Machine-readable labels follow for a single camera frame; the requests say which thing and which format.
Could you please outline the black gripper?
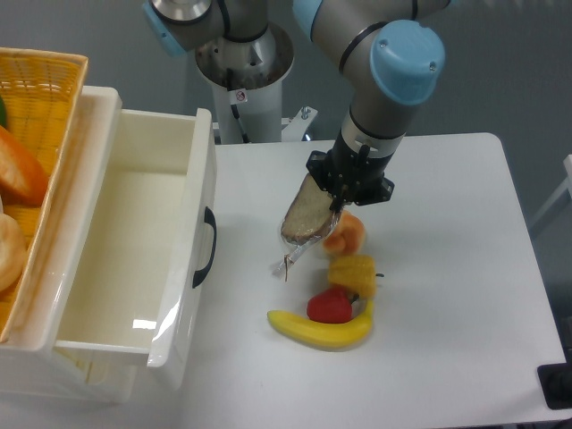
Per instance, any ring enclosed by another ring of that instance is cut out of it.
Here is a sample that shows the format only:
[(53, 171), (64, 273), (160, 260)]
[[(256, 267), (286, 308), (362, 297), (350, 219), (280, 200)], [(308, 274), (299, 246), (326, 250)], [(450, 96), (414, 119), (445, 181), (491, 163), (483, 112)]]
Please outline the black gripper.
[(376, 158), (373, 153), (368, 145), (351, 148), (341, 132), (328, 152), (311, 152), (306, 167), (318, 186), (331, 194), (332, 212), (349, 204), (367, 206), (391, 199), (394, 183), (384, 173), (391, 156)]

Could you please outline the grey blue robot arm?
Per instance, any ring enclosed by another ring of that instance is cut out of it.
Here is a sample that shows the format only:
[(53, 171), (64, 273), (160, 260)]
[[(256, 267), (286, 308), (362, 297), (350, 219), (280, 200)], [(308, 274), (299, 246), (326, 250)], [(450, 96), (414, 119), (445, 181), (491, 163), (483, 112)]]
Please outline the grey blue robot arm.
[[(307, 169), (332, 208), (388, 201), (385, 168), (445, 62), (440, 38), (419, 19), (444, 1), (296, 1), (293, 14), (354, 89), (333, 147)], [(147, 22), (171, 55), (192, 53), (210, 84), (222, 143), (282, 135), (282, 82), (293, 65), (288, 33), (266, 1), (146, 1)]]

